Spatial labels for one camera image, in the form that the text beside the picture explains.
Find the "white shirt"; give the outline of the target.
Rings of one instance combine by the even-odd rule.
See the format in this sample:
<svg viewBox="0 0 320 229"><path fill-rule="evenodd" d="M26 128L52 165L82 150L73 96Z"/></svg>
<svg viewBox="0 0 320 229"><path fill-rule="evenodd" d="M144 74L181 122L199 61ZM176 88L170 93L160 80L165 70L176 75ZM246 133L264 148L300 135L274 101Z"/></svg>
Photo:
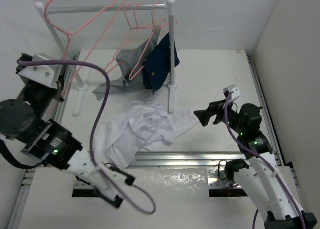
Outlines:
<svg viewBox="0 0 320 229"><path fill-rule="evenodd" d="M180 108L169 114L157 100L130 102L122 114L102 123L96 132L98 160L126 169L136 161L139 151L170 146L195 127L200 122L194 114L198 109Z"/></svg>

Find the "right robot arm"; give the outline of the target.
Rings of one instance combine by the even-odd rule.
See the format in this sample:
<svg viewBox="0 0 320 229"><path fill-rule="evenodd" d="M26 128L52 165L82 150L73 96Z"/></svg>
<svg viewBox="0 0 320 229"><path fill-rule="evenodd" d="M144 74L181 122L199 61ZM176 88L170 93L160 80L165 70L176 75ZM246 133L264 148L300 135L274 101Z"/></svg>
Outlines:
<svg viewBox="0 0 320 229"><path fill-rule="evenodd" d="M206 110L194 112L203 127L211 117L214 125L225 123L238 136L236 143L245 159L226 163L226 180L241 186L260 213L266 229L313 229L317 219L305 212L294 198L279 170L271 144L260 130L261 107L247 103L239 112L225 101L209 104Z"/></svg>

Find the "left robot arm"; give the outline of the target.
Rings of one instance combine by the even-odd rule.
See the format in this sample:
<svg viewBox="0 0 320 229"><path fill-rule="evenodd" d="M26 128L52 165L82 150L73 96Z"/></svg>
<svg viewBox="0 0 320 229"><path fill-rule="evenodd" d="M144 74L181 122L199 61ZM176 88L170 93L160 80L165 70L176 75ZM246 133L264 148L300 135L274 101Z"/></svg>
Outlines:
<svg viewBox="0 0 320 229"><path fill-rule="evenodd" d="M74 138L58 122L44 120L52 101L63 102L60 69L80 65L74 60L55 60L45 55L22 54L16 74L24 87L15 99L0 103L0 133L4 139L24 144L23 153L36 166L52 166L93 188L93 193L114 208L124 201L120 184L132 186L135 177L110 163L99 164L92 148Z"/></svg>

